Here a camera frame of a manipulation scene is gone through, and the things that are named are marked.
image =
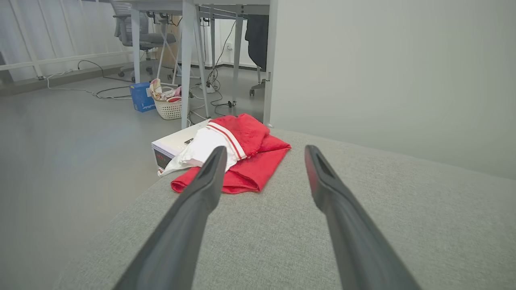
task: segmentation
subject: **white desk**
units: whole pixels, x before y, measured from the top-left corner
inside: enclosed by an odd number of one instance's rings
[[[181,85],[183,88],[190,88],[190,78],[185,77],[190,75],[191,66],[191,52],[194,44],[194,38],[198,39],[197,43],[197,56],[199,59],[199,67],[201,69],[201,83],[205,86],[205,74],[203,72],[204,55],[203,51],[204,44],[201,41],[201,24],[200,17],[208,17],[211,25],[212,35],[212,58],[213,66],[215,66],[215,18],[220,19],[235,19],[236,20],[236,31],[235,31],[235,56],[234,56],[234,69],[233,69],[233,104],[236,104],[237,95],[237,82],[238,82],[238,67],[240,65],[240,43],[242,39],[242,24],[244,14],[269,14],[269,3],[270,0],[117,0],[131,4],[131,25],[132,27],[140,27],[140,17],[138,14],[140,11],[150,12],[162,12],[173,15],[182,14],[183,19],[181,20],[181,64],[182,64],[182,79]],[[132,40],[133,40],[133,51],[139,51],[140,34],[137,29],[132,29]],[[134,57],[134,73],[136,83],[140,82],[140,59],[138,53],[133,53]],[[207,110],[207,97],[206,90],[203,90],[204,103]],[[187,127],[187,116],[188,116],[188,98],[182,98],[181,105],[181,128]]]

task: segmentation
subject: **gray fabric surface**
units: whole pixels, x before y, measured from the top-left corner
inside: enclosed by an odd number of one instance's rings
[[[318,146],[423,289],[516,288],[516,181],[282,130],[292,145],[263,192],[222,195],[194,288],[340,288],[304,167]],[[56,289],[110,289],[177,194],[162,178],[71,261]]]

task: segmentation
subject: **white cloth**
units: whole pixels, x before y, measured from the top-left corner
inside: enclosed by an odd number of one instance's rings
[[[228,171],[238,160],[236,152],[233,151],[228,141],[220,133],[209,128],[201,128],[197,131],[192,142],[167,164],[165,170],[158,172],[158,176],[162,177],[190,167],[202,167],[213,149],[219,146],[226,147],[228,160],[225,170]]]

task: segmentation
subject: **red cloth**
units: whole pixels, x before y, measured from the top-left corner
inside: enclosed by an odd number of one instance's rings
[[[269,134],[264,124],[248,114],[226,116],[212,120],[206,126],[221,133],[232,145],[239,161],[224,176],[222,192],[260,192],[288,150],[288,143]],[[194,180],[199,167],[190,168],[170,183],[173,190],[183,190]]]

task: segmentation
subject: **white plastic basket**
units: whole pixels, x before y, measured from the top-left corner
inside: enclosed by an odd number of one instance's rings
[[[181,118],[181,101],[169,103],[155,99],[154,104],[156,104],[156,110],[163,119],[172,120]]]

